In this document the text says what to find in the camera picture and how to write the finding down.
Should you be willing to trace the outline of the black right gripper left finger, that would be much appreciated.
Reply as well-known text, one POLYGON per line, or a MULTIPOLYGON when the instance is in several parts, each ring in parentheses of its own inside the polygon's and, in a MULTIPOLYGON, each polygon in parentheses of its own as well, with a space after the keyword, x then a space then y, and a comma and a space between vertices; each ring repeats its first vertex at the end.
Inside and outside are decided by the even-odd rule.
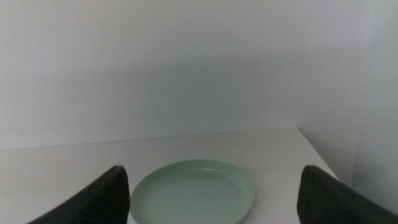
POLYGON ((103 175, 32 223, 127 223, 129 182, 123 166, 103 175))

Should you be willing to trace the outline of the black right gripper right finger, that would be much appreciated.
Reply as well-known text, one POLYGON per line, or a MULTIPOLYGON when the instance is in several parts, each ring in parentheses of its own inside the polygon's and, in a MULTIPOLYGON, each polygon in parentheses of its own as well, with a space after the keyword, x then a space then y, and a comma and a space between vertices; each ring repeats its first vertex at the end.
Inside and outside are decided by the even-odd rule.
POLYGON ((298 191, 300 223, 397 224, 397 215, 317 166, 305 166, 298 191))

